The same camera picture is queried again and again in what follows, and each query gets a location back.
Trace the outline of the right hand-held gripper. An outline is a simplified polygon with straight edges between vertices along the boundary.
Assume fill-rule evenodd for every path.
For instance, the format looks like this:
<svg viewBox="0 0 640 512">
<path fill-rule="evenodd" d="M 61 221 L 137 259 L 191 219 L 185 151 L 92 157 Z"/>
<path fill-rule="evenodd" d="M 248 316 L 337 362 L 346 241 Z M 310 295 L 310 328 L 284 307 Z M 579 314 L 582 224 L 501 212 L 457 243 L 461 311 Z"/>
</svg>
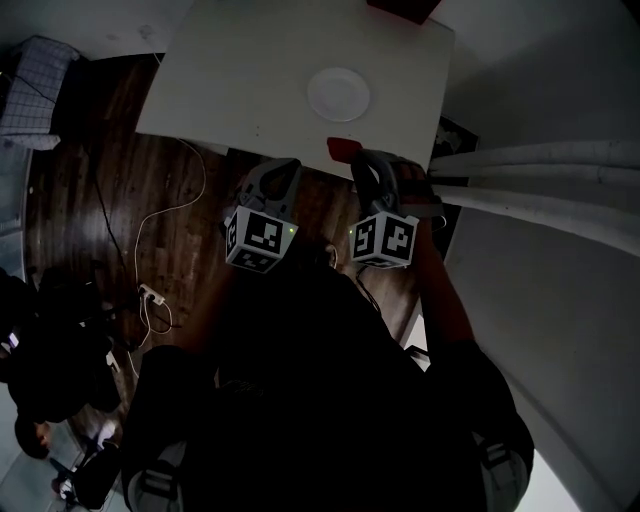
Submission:
<svg viewBox="0 0 640 512">
<path fill-rule="evenodd" d="M 419 219 L 403 212 L 392 164 L 380 150 L 357 150 L 350 164 L 360 203 L 359 221 L 349 227 L 351 260 L 379 269 L 411 264 Z"/>
</svg>

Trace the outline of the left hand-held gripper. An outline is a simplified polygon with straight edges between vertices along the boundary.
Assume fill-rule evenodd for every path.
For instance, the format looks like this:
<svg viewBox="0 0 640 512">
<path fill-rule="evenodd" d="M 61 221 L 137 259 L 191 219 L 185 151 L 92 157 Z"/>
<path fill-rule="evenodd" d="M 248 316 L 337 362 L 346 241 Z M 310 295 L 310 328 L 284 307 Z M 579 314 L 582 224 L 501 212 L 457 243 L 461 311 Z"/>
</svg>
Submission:
<svg viewBox="0 0 640 512">
<path fill-rule="evenodd" d="M 222 234 L 228 265 L 266 274 L 285 256 L 298 231 L 291 218 L 302 165 L 296 158 L 266 160 L 246 176 Z"/>
</svg>

